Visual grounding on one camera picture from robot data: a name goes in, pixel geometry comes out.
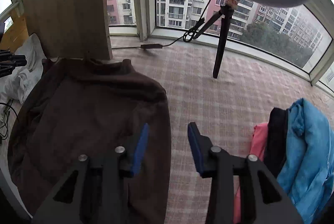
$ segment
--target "tripod leg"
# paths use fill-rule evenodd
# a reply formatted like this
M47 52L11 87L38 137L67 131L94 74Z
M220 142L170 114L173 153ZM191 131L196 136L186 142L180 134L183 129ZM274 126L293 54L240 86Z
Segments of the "tripod leg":
M215 79L217 79L218 77L221 61L223 59L226 40L228 37L228 29L231 24L231 18L232 18L233 13L234 13L234 9L232 9L230 6L225 6L225 18L221 19L219 42L218 42L216 60L214 62L214 67L213 67L213 77Z

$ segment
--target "pink garment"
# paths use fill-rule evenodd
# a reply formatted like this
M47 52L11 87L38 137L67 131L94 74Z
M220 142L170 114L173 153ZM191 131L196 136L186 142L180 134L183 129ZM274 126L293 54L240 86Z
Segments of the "pink garment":
M267 145L268 137L268 123L261 123L254 127L253 140L250 145L249 154L255 154L261 161L263 161L264 150ZM234 217L233 223L239 223L241 221L241 199L240 199L240 187L234 198Z

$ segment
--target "wooden panel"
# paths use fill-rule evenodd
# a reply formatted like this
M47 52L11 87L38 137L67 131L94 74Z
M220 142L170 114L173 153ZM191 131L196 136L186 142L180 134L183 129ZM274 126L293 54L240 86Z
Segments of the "wooden panel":
M0 49L15 52L29 37L24 16L15 19L12 26L3 34Z
M46 57L112 57L106 0L23 0L29 35Z

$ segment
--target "stack of clothes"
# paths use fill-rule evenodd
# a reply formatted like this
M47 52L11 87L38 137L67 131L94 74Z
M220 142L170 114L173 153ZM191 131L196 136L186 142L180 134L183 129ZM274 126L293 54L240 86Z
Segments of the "stack of clothes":
M274 108L268 123L254 127L250 154L264 162L295 205L305 224L312 223L331 197L334 133L328 119L306 99L290 108ZM240 222L240 191L234 223Z

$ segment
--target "white cloth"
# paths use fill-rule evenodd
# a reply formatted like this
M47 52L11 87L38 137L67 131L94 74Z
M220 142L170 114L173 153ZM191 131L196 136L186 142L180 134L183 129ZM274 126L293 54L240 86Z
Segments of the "white cloth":
M42 77L42 59L46 57L36 34L29 36L15 54L25 55L27 65L16 67L11 75L0 78L0 102L7 103L10 99L17 99L23 104ZM0 105L1 121L3 121L4 109L5 106Z

